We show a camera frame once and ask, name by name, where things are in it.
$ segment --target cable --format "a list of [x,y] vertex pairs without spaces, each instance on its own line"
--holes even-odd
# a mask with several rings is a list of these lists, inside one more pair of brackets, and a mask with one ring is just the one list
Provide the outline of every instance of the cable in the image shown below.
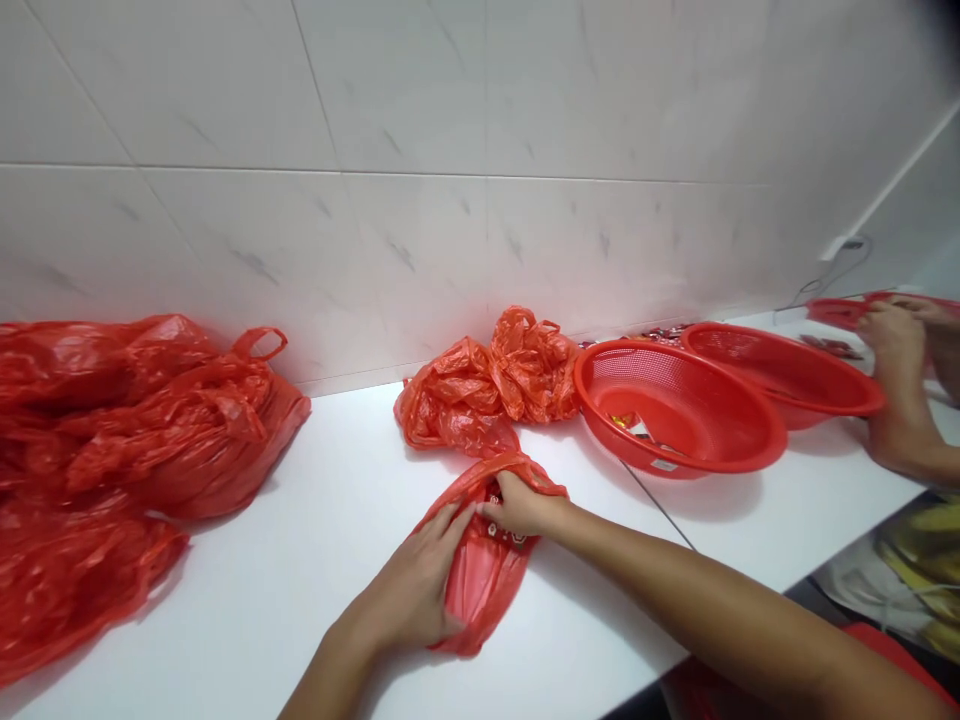
[[821,295],[823,295],[823,294],[827,291],[827,288],[829,288],[831,285],[833,285],[837,280],[839,280],[840,278],[842,278],[842,277],[844,277],[844,276],[846,276],[846,275],[849,275],[849,274],[852,273],[854,270],[856,270],[858,267],[860,267],[861,265],[863,265],[867,260],[870,259],[870,256],[873,254],[873,238],[870,237],[869,235],[867,235],[867,234],[857,234],[857,235],[854,235],[853,237],[851,237],[850,239],[851,239],[851,240],[862,240],[862,241],[863,241],[863,245],[864,245],[864,247],[867,249],[867,251],[863,254],[863,257],[862,257],[862,258],[860,258],[859,260],[857,260],[853,265],[851,265],[850,267],[848,267],[848,268],[847,268],[846,270],[844,270],[842,273],[840,273],[840,274],[837,275],[835,278],[833,278],[833,280],[831,280],[831,281],[828,282],[826,285],[824,285],[822,288],[820,288],[820,290],[817,291],[817,297],[820,297]]
[[850,267],[848,267],[846,270],[844,270],[842,273],[840,273],[840,274],[837,275],[835,278],[833,278],[832,280],[830,280],[830,282],[828,282],[826,285],[824,285],[824,284],[823,284],[823,281],[826,280],[828,277],[830,277],[830,273],[832,273],[833,270],[834,270],[834,268],[837,266],[837,262],[838,262],[839,259],[840,259],[840,255],[843,254],[843,251],[844,251],[845,248],[841,247],[841,248],[837,251],[837,254],[833,256],[833,260],[830,261],[830,266],[827,268],[826,272],[824,272],[820,277],[816,278],[815,280],[811,280],[811,281],[808,282],[806,285],[804,285],[804,286],[801,287],[799,290],[797,290],[797,294],[794,295],[794,296],[793,296],[793,299],[792,299],[790,302],[788,302],[786,305],[784,305],[783,307],[776,308],[776,309],[773,311],[774,318],[776,318],[776,314],[777,314],[778,312],[781,312],[782,310],[790,310],[791,308],[798,307],[798,306],[797,306],[797,300],[799,300],[799,299],[800,299],[800,296],[803,295],[804,293],[815,292],[816,295],[814,295],[813,297],[814,297],[814,298],[820,297],[820,296],[823,295],[823,293],[825,293],[825,292],[827,291],[827,289],[828,289],[831,285],[833,285],[837,280],[839,280],[840,278],[842,278],[842,277],[844,277],[844,276],[846,276],[846,275],[849,275],[851,272],[853,272],[853,271],[856,270],[858,267],[860,267],[861,265],[863,265],[863,264],[870,258],[870,255],[873,253],[873,238],[872,238],[872,237],[870,237],[870,236],[867,235],[866,233],[857,233],[856,235],[851,235],[848,239],[849,239],[849,240],[860,240],[860,241],[863,243],[863,246],[866,248],[866,252],[863,254],[863,257],[861,257],[861,258],[860,258],[859,260],[857,260],[853,265],[851,265]]

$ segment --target wall outlet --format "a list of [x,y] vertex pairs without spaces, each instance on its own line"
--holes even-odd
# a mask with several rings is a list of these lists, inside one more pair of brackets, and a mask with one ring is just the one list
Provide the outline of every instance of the wall outlet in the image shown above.
[[831,240],[830,244],[820,253],[820,262],[831,262],[837,256],[837,253],[840,252],[843,244],[849,239],[849,235],[841,235]]
[[841,235],[830,241],[830,244],[820,253],[820,262],[832,262],[841,250],[859,250],[864,240],[859,235]]

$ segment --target red plastic basket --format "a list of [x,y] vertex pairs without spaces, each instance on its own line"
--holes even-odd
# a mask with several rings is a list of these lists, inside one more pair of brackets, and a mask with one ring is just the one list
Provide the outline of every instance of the red plastic basket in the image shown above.
[[807,317],[841,330],[853,331],[868,307],[868,303],[860,300],[820,298],[807,303]]
[[[787,446],[783,422],[759,392],[679,348],[642,340],[592,345],[577,358],[573,379],[597,440],[654,475],[692,480],[752,472]],[[611,419],[628,414],[642,419],[651,439]]]
[[856,368],[762,330],[699,323],[684,330],[680,342],[759,386],[788,430],[812,427],[837,415],[873,415],[885,402],[880,386]]

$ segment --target white tile wall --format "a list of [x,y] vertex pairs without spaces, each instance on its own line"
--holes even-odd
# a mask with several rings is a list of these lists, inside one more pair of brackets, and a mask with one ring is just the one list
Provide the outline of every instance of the white tile wall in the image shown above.
[[135,169],[0,167],[0,298],[27,320],[238,318]]
[[960,297],[958,200],[960,109],[864,225],[875,262],[838,280],[831,294],[910,280],[939,297]]
[[399,361],[429,360],[464,335],[488,340],[496,316],[489,306],[485,180],[346,178],[369,263],[362,284],[380,296]]
[[483,0],[295,0],[344,170],[484,172]]
[[336,169],[289,0],[29,2],[138,163]]
[[19,0],[0,3],[0,162],[129,163]]
[[248,327],[280,327],[296,381],[403,362],[339,174],[147,170],[215,286]]
[[[926,7],[8,0],[0,321],[278,325],[323,393],[515,302],[572,334],[780,305],[960,98]],[[832,290],[960,223],[911,178]]]

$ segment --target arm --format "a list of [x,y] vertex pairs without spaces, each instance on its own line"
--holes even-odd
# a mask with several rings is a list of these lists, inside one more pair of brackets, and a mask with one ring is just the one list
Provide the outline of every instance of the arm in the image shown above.
[[858,332],[873,348],[874,377],[887,397],[870,419],[870,455],[895,472],[960,487],[960,448],[943,441],[923,388],[923,324],[904,309],[876,303]]
[[444,609],[447,574],[474,508],[448,505],[397,548],[330,627],[278,720],[348,720],[381,657],[425,647],[463,624]]
[[947,718],[922,685],[815,615],[707,557],[498,476],[480,512],[540,534],[616,582],[661,627],[740,688],[803,718]]

